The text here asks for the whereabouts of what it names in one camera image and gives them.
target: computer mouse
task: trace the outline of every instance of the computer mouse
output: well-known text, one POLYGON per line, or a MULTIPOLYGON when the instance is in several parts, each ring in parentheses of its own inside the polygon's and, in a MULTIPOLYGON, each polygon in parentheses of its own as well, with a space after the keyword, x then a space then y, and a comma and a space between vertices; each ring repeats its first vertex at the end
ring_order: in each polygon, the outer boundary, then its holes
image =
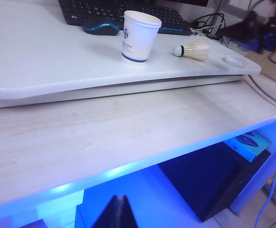
POLYGON ((255 142, 253 139, 251 139, 250 137, 244 136, 244 135, 239 135, 236 137, 236 139, 245 144, 245 145, 249 145, 249 146, 253 146, 253 147, 259 147, 257 142, 255 142))
POLYGON ((84 32, 99 36, 115 36, 119 33, 119 26, 107 17, 88 17, 81 25, 84 32))

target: wood grain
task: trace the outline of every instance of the wood grain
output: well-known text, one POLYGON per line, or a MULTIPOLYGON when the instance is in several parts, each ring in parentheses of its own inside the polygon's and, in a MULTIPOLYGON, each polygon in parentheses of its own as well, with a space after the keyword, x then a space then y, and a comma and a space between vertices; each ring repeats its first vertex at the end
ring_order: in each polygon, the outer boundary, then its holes
POLYGON ((0 204, 275 116, 245 81, 1 108, 0 204))

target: desk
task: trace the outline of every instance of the desk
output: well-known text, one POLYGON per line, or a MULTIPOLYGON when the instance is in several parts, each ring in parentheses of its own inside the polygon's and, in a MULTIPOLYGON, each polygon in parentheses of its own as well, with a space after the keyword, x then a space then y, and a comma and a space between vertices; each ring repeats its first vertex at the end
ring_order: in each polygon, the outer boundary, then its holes
MULTIPOLYGON (((276 97, 276 82, 255 79, 276 97)), ((0 109, 0 216, 276 122, 253 88, 246 79, 0 109)))

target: white paper cup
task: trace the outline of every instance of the white paper cup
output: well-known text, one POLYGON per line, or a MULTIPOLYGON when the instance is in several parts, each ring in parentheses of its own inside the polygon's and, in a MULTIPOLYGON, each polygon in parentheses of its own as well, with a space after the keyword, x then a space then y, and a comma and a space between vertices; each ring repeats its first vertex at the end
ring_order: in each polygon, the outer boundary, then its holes
POLYGON ((137 11, 125 11, 123 57, 133 62, 146 62, 160 27, 160 19, 154 16, 137 11))

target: keyboard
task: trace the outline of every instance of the keyboard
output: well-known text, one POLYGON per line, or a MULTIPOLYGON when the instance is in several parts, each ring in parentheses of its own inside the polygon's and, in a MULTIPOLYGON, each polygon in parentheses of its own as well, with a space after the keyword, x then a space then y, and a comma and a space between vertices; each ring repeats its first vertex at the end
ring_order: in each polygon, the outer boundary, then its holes
POLYGON ((88 17, 107 17, 123 30, 124 12, 134 10, 159 18, 162 26, 158 33, 186 35, 192 34, 188 23, 178 11, 147 4, 137 0, 58 0, 65 21, 69 25, 80 26, 88 17))

